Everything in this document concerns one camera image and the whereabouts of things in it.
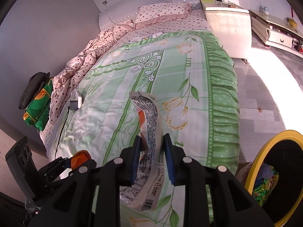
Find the folded black clothing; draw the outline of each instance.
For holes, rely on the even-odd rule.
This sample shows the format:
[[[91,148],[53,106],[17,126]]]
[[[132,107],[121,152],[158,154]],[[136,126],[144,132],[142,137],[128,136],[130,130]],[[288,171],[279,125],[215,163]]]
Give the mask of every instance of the folded black clothing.
[[[49,79],[50,73],[38,72],[29,79],[22,96],[19,100],[19,109],[24,110],[31,100],[42,90],[43,86]]]

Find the orange object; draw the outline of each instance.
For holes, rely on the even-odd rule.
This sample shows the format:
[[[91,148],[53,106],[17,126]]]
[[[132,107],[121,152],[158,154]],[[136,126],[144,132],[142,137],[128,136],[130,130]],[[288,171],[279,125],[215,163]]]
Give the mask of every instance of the orange object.
[[[80,150],[74,154],[71,160],[71,168],[75,170],[78,166],[91,159],[91,155],[87,150]]]
[[[142,125],[144,124],[145,122],[145,115],[144,115],[144,112],[141,110],[138,112],[139,114],[139,123],[140,123],[140,127],[142,127]]]

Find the snack wrapper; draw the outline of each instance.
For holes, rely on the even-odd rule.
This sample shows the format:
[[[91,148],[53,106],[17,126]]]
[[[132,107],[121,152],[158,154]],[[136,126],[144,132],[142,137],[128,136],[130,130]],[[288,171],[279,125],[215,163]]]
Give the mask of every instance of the snack wrapper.
[[[259,206],[263,206],[272,190],[278,183],[279,174],[270,165],[262,164],[252,191],[252,197],[256,200]]]
[[[165,178],[160,106],[157,99],[147,93],[131,91],[129,98],[139,115],[143,151],[140,154],[137,179],[133,186],[120,192],[120,200],[138,211],[153,210],[157,206]]]

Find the polka dot bedsheet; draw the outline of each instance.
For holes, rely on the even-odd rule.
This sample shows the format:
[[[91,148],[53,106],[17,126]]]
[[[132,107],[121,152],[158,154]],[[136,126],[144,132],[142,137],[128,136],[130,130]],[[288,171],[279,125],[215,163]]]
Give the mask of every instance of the polka dot bedsheet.
[[[205,14],[201,9],[192,10],[190,15],[185,19],[170,20],[165,22],[159,22],[147,27],[136,29],[127,33],[122,37],[114,46],[116,49],[123,44],[129,43],[129,41],[137,36],[149,36],[160,32],[174,32],[174,31],[191,31],[191,30],[209,30],[212,31],[210,25],[206,21]]]

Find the trash bin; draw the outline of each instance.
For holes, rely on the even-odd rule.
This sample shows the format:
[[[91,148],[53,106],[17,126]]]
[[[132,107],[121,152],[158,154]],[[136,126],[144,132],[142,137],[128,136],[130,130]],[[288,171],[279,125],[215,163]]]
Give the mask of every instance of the trash bin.
[[[262,163],[273,166],[279,173],[278,183],[262,208],[275,227],[283,226],[291,217],[303,197],[303,136],[285,130],[270,139],[255,160],[244,166],[236,177],[252,194]]]

